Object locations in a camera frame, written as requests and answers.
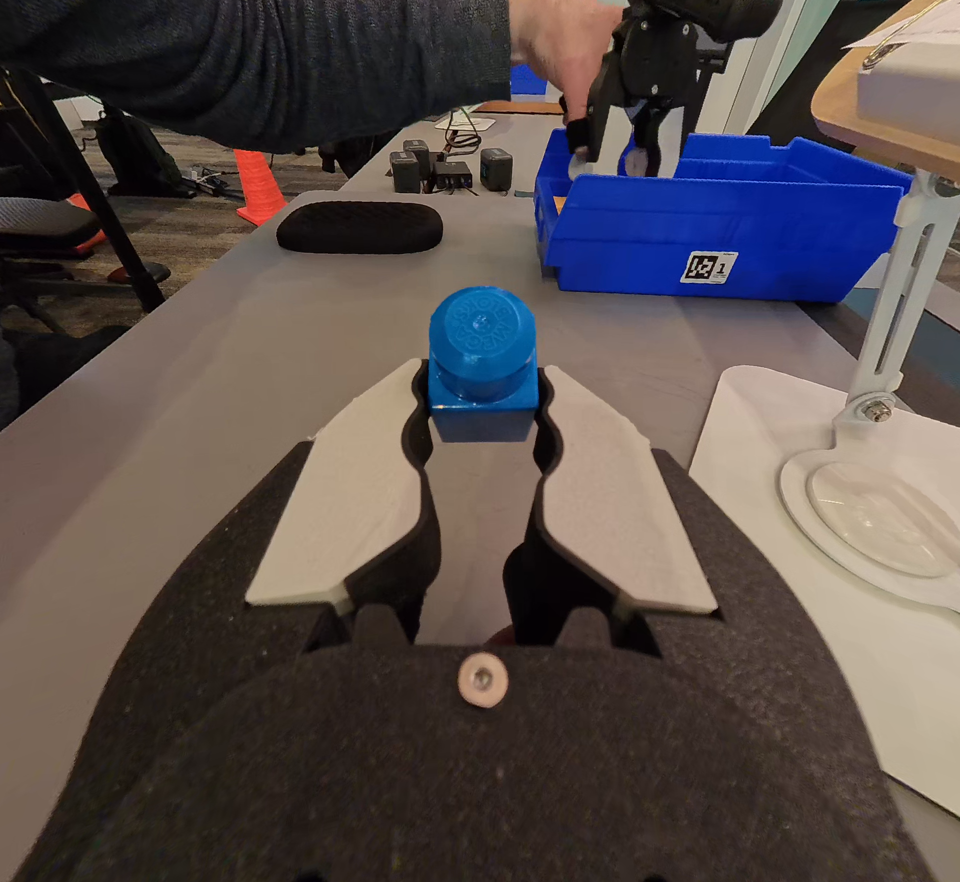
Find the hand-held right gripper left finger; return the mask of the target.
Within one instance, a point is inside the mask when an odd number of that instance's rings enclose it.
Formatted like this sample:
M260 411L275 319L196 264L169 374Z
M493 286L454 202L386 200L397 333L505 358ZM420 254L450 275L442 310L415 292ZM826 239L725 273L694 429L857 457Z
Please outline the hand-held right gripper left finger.
M425 360L403 363L312 438L247 604L326 604L340 617L384 605L416 639L442 557L427 374Z

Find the orange traffic cone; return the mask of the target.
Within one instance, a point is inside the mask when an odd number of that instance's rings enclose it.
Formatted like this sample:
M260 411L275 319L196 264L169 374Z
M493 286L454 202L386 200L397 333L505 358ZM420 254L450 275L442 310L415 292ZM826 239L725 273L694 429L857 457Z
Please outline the orange traffic cone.
M92 234L87 241L84 241L84 242L82 242L82 243L78 243L78 244L75 246L75 249L76 249L77 252L90 253L90 252L92 252L96 247L98 247L98 246L102 245L103 243L106 243L106 242L109 241L109 240L108 240L108 237L107 237L106 234L103 232L103 229L102 229L102 227L101 227L101 224L100 224L99 220L97 219L96 216L93 215L92 210L90 209L90 205L88 204L88 202L86 201L85 197L84 197L81 193L74 193L74 194L72 194L71 196L69 196L69 197L67 198L66 201L67 201L69 204L72 204L72 205L74 205L75 207L84 209L84 210L86 210L88 213L90 213L91 216L93 216L93 221L94 221L94 223L95 223L95 228L97 228L97 231L96 231L94 234Z
M243 220L260 227L287 205L267 157L261 152L234 149L244 204L237 209Z

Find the person's left forearm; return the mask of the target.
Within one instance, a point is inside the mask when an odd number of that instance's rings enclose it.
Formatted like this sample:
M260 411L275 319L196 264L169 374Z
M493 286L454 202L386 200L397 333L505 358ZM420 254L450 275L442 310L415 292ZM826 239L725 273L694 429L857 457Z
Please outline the person's left forearm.
M1 0L5 67L288 153L510 95L509 0Z

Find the blue tagged plastic bin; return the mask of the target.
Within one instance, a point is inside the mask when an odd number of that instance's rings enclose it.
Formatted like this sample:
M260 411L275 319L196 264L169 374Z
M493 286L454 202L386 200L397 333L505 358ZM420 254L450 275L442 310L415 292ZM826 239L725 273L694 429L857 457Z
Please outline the blue tagged plastic bin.
M671 179L571 180L566 138L546 144L534 218L544 274L571 292L837 303L893 246L912 181L802 137L697 132Z

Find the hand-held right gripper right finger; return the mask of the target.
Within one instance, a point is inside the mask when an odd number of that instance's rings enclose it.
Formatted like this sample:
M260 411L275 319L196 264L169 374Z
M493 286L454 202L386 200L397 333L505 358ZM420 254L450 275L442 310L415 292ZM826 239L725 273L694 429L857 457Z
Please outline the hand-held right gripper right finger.
M650 613L716 614L650 441L558 367L538 376L540 478L524 539L504 565L515 643L553 645L577 609L600 612L620 646L656 645Z

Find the white base board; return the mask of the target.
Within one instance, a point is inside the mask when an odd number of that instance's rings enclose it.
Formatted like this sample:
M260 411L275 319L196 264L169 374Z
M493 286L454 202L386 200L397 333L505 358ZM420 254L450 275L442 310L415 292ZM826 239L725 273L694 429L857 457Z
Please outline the white base board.
M784 577L839 664L881 768L959 812L958 575L911 579L825 555L779 492L793 456L828 449L846 393L755 366L719 378L693 480Z

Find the black mesh wrist rest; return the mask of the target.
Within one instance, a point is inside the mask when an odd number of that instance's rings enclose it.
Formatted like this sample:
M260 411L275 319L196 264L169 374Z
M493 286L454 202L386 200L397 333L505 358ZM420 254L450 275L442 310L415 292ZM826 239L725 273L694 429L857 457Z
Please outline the black mesh wrist rest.
M275 231L289 252L386 255L430 251L445 230L438 212L424 204L331 201L292 210Z

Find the blue building block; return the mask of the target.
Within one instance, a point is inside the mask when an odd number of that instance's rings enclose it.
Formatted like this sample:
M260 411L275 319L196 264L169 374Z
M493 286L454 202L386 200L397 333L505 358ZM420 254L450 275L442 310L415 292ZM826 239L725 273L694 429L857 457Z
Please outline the blue building block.
M540 406L533 313L513 293L446 297L428 329L428 407L448 444L523 443Z

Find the grey desk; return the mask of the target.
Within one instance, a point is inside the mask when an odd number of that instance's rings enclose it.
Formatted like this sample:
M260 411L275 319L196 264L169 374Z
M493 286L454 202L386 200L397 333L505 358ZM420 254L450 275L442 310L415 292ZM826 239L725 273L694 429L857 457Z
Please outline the grey desk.
M722 372L846 387L852 355L795 304L567 293L529 199L421 196L444 233L399 256L283 251L276 220L2 433L2 880L62 792L130 635L191 550L299 441L427 354L465 286L533 309L539 360L684 467Z

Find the black backpack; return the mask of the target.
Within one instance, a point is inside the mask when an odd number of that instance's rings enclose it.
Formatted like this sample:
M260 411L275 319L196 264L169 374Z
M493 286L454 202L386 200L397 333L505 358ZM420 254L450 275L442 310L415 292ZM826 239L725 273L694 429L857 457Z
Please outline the black backpack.
M149 126L118 108L104 105L94 123L99 148L116 180L112 196L191 199L174 157L159 143Z

